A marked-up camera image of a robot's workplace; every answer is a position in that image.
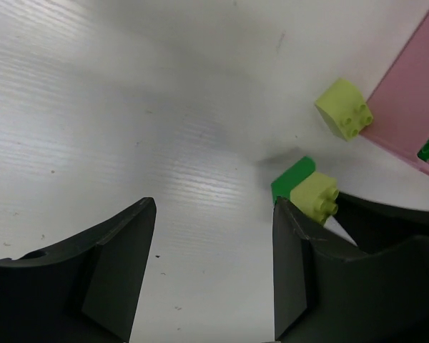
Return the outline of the lime green sloped lego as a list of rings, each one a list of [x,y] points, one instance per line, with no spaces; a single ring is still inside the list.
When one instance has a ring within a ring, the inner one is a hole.
[[[315,101],[315,107],[337,137],[350,141],[373,122],[373,115],[359,89],[338,78]]]

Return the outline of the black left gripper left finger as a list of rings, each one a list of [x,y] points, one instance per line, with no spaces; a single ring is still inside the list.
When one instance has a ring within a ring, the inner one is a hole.
[[[0,342],[128,342],[156,219],[145,197],[19,259],[0,259]]]

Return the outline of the lime and green lego stack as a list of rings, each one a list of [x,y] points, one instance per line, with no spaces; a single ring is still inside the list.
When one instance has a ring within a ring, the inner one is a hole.
[[[289,199],[303,214],[324,225],[337,213],[337,179],[316,171],[315,162],[302,157],[271,183],[273,202]]]

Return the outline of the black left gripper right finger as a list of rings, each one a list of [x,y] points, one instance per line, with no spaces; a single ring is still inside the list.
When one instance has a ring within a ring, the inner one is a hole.
[[[349,240],[275,202],[275,339],[429,342],[429,212],[344,193],[337,203]]]

